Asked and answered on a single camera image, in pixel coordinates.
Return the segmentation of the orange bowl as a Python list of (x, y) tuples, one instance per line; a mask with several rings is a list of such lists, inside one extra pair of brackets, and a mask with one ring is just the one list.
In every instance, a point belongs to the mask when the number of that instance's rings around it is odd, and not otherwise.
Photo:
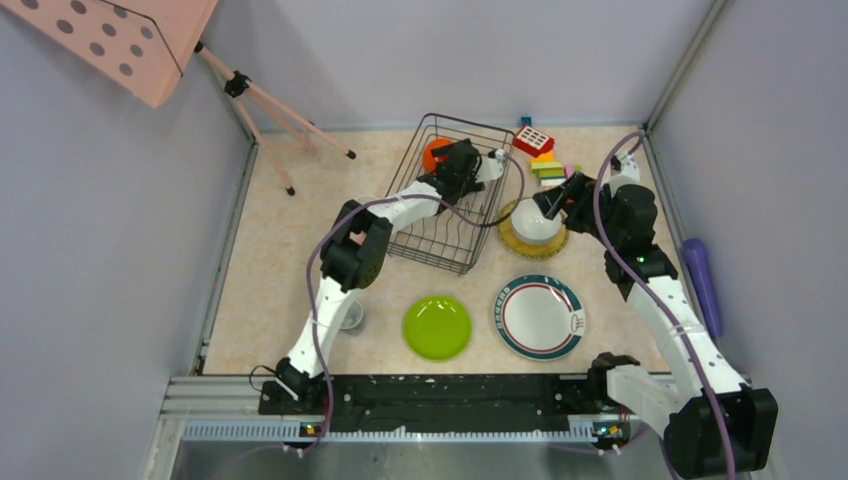
[(447, 149), (454, 144), (447, 138), (437, 137), (430, 141), (421, 154), (421, 165), (425, 173), (434, 173), (438, 164), (447, 158)]

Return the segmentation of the white ceramic bowl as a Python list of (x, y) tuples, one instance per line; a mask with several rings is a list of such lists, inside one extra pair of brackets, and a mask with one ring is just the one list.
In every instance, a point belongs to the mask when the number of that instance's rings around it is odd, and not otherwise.
[(530, 198), (518, 202), (510, 222), (517, 238), (529, 245), (549, 243), (562, 231), (561, 223), (545, 218)]

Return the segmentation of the woven bamboo tray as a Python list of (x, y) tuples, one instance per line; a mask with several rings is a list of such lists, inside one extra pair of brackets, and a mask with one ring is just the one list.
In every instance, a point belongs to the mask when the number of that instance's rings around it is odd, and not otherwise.
[[(509, 213), (514, 206), (517, 206), (518, 202), (510, 201), (509, 203), (507, 203), (502, 208), (500, 215)], [(529, 245), (520, 241), (513, 233), (510, 217), (506, 221), (498, 225), (496, 227), (496, 230), (500, 241), (507, 249), (509, 249), (513, 253), (516, 253), (529, 259), (543, 260), (558, 254), (560, 251), (563, 250), (563, 248), (567, 244), (569, 234), (560, 220), (555, 221), (559, 221), (561, 223), (562, 231), (552, 241), (542, 245)]]

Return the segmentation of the grey wire dish rack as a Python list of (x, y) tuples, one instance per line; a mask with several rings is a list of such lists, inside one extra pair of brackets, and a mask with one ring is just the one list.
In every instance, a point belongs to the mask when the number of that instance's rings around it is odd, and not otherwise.
[(413, 194), (437, 195), (435, 213), (395, 220), (388, 253), (466, 274), (497, 222), (513, 153), (513, 131), (439, 113), (425, 114), (386, 192), (402, 207), (419, 207)]

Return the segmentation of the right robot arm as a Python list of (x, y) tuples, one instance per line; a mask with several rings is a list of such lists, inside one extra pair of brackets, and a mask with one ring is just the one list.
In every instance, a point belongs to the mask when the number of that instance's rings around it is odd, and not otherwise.
[(600, 412), (622, 405), (640, 417), (681, 478), (764, 469), (778, 403), (728, 363), (695, 314), (676, 268), (654, 241), (654, 193), (635, 183), (599, 185), (576, 173), (532, 200), (545, 218), (604, 246), (610, 282), (648, 326), (675, 382), (658, 382), (630, 356), (602, 353), (589, 371), (589, 404)]

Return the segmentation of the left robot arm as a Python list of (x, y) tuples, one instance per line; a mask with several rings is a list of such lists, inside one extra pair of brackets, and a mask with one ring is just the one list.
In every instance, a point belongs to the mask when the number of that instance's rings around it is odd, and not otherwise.
[(307, 319), (274, 373), (283, 401), (295, 412), (308, 413), (319, 404), (336, 335), (350, 307), (380, 274), (392, 236), (445, 210), (455, 212), (461, 199), (500, 179), (511, 159), (503, 149), (481, 154), (468, 139), (440, 147), (434, 155), (435, 170), (399, 192), (366, 202), (347, 201), (310, 254), (308, 261), (320, 264), (320, 279), (306, 281)]

